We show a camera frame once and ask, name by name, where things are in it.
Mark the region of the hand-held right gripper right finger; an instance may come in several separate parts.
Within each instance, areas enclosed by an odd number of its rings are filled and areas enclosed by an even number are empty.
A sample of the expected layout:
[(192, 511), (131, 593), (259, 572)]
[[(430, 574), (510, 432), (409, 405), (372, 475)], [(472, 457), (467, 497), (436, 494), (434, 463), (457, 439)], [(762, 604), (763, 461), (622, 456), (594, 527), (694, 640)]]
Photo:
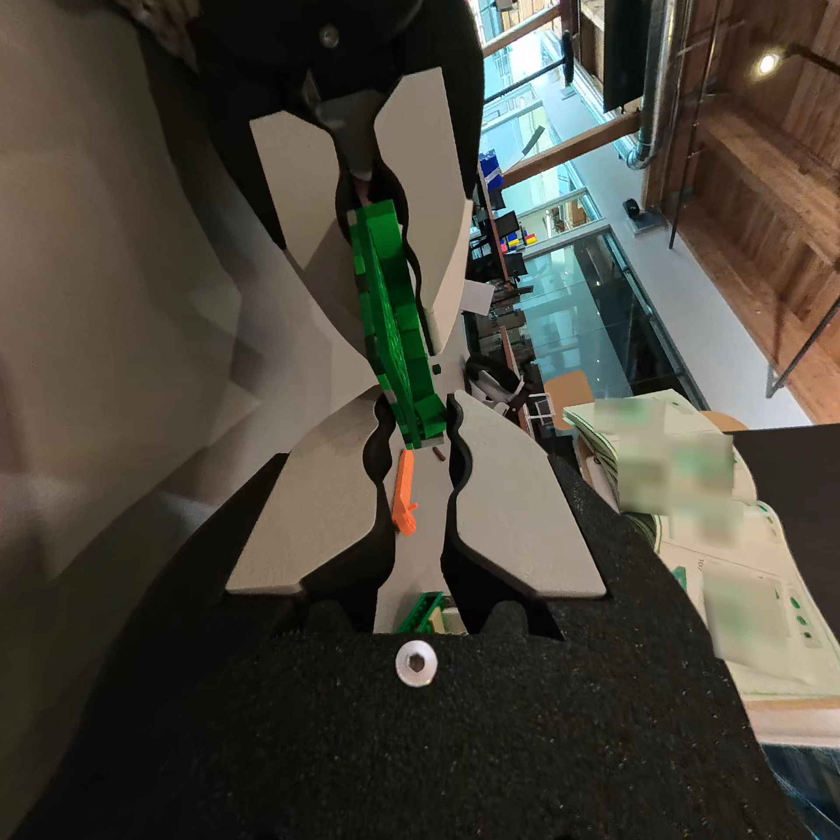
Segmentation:
[(536, 599), (602, 599), (606, 586), (548, 454), (467, 392), (447, 397), (448, 527), (458, 550)]

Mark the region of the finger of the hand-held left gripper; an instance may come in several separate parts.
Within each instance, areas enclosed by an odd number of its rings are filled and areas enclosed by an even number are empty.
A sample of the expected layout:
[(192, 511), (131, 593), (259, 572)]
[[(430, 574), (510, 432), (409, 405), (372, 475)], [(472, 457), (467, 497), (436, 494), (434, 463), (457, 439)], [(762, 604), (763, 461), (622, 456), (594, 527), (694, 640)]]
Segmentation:
[(249, 128), (287, 260), (370, 390), (378, 383), (365, 354), (353, 250), (337, 211), (342, 172), (333, 138), (287, 111), (252, 119)]
[(441, 354), (460, 312), (472, 207), (443, 71), (436, 67), (400, 79), (374, 118), (374, 136), (406, 199), (404, 233), (418, 265), (427, 345), (431, 354)]

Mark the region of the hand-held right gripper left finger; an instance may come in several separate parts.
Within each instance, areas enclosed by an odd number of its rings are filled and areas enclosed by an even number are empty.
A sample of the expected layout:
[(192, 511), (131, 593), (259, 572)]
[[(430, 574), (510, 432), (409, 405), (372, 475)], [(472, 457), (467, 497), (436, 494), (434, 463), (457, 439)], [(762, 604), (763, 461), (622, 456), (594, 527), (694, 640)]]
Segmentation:
[(362, 394), (290, 451), (226, 582), (230, 594), (308, 595), (380, 587), (395, 563), (384, 479), (395, 418)]

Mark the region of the green lego plate assembly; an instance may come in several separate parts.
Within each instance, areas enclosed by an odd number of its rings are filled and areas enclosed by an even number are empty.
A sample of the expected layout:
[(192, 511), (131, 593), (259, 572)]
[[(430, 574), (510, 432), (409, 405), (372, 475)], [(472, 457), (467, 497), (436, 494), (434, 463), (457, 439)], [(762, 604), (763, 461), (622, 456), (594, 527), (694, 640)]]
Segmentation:
[(366, 358), (406, 449), (433, 446), (443, 435), (421, 441), (414, 412), (416, 401), (437, 392), (393, 200), (349, 213), (348, 226)]

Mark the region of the person's left forearm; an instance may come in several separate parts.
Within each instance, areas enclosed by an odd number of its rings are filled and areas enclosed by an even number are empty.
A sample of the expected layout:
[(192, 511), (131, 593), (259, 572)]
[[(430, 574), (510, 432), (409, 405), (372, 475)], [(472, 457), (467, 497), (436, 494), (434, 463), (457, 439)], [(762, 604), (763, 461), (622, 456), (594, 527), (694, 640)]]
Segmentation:
[(147, 29), (171, 56), (197, 72), (196, 54), (187, 26), (201, 12), (199, 1), (115, 1), (135, 23)]

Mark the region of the orange lego brick separator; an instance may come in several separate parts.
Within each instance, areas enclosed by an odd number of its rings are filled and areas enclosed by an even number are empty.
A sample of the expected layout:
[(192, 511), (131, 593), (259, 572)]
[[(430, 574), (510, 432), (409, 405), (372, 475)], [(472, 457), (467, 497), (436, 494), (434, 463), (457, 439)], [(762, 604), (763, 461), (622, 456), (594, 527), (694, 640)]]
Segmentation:
[(417, 530), (414, 515), (417, 504), (412, 499), (414, 463), (414, 452), (411, 449), (403, 450), (397, 464), (392, 502), (392, 524), (405, 537), (414, 535)]

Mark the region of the green grey lego block build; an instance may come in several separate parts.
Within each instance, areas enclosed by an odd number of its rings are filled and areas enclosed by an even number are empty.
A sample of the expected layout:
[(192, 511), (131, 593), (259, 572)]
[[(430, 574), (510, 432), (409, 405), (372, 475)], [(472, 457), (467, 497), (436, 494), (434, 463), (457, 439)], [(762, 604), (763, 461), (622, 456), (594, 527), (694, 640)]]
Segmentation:
[(442, 591), (421, 594), (396, 632), (414, 635), (467, 635), (455, 600)]

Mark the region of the lego instruction booklet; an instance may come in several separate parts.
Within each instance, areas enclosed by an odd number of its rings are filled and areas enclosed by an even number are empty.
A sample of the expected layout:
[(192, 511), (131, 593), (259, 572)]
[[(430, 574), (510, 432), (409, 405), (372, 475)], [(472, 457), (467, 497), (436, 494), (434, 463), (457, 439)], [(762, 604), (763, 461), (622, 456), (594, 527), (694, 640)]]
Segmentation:
[(563, 420), (696, 608), (741, 697), (837, 698), (837, 639), (732, 437), (672, 390), (567, 406)]

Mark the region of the black flat board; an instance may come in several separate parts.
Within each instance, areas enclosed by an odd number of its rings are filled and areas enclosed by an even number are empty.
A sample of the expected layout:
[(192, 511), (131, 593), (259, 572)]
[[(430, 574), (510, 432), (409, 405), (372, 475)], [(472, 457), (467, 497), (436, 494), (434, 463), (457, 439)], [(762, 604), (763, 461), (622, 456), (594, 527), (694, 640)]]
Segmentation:
[(779, 516), (813, 601), (839, 636), (839, 425), (733, 434), (758, 498)]

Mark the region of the black wall screen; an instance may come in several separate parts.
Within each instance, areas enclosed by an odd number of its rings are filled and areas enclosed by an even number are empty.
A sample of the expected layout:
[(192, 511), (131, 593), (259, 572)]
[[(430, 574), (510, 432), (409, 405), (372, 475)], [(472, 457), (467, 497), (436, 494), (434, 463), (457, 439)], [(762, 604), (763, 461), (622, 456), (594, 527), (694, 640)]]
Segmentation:
[(650, 1), (604, 3), (605, 112), (620, 109), (643, 95), (650, 7)]

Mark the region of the silver ventilation duct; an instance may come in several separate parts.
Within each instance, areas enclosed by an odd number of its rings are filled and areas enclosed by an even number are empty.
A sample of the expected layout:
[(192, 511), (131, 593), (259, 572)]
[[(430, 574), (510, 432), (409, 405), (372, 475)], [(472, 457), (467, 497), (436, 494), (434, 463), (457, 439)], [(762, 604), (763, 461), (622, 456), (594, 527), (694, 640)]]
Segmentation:
[(649, 167), (658, 152), (679, 8), (679, 1), (652, 2), (640, 122), (635, 146), (626, 157), (627, 167), (636, 172)]

